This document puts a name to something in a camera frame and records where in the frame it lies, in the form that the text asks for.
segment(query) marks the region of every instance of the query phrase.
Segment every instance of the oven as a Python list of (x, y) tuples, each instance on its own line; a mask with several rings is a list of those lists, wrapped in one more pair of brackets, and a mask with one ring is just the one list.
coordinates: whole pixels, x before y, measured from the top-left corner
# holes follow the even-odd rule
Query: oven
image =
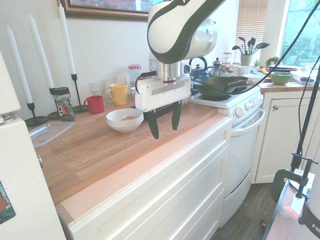
[(229, 157), (223, 167), (225, 195), (221, 227), (235, 214), (250, 189), (258, 127), (265, 115), (266, 112), (260, 108), (231, 130)]
[(251, 186), (251, 168), (256, 148), (258, 127), (265, 118), (263, 95), (259, 87), (230, 95), (228, 99), (210, 101), (197, 94), (191, 103), (218, 108), (218, 113), (232, 118), (229, 157), (224, 161), (224, 201), (222, 227), (237, 211)]

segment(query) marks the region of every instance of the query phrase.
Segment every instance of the yellow mug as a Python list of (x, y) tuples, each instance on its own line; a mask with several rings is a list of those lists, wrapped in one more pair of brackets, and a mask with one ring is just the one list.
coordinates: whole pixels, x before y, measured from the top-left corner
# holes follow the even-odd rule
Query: yellow mug
[(128, 97), (128, 84), (127, 83), (113, 83), (110, 85), (110, 89), (106, 91), (106, 94), (114, 101), (115, 105), (124, 105), (127, 103)]

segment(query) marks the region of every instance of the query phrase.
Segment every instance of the oven door handle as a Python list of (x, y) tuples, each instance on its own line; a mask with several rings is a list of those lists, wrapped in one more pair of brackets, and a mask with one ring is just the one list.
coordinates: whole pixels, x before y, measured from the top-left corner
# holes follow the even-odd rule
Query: oven door handle
[(260, 115), (260, 118), (254, 124), (252, 124), (252, 125), (250, 125), (248, 127), (245, 127), (245, 128), (231, 130), (231, 137), (235, 137), (235, 136), (240, 136), (240, 135), (246, 134), (247, 132), (253, 130), (256, 127), (258, 127), (261, 124), (261, 122), (264, 120), (265, 115), (266, 115), (266, 111), (263, 110), (263, 109), (260, 109), (258, 114)]

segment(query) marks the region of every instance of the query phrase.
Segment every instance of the red mug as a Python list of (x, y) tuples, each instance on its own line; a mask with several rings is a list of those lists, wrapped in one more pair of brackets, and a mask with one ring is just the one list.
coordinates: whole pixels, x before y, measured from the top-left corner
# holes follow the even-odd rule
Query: red mug
[(91, 114), (103, 113), (105, 110), (104, 98), (101, 95), (88, 96), (83, 105)]

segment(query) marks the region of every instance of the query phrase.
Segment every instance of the black pan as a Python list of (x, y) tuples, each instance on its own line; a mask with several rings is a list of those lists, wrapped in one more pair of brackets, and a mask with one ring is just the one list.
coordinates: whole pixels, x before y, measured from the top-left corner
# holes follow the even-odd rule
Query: black pan
[(248, 78), (243, 76), (211, 76), (200, 77), (197, 80), (220, 91), (226, 92), (222, 93), (207, 85), (195, 81), (193, 82), (193, 88), (197, 89), (203, 96), (217, 99), (228, 96), (228, 93), (232, 93), (237, 87), (248, 86), (250, 84)]

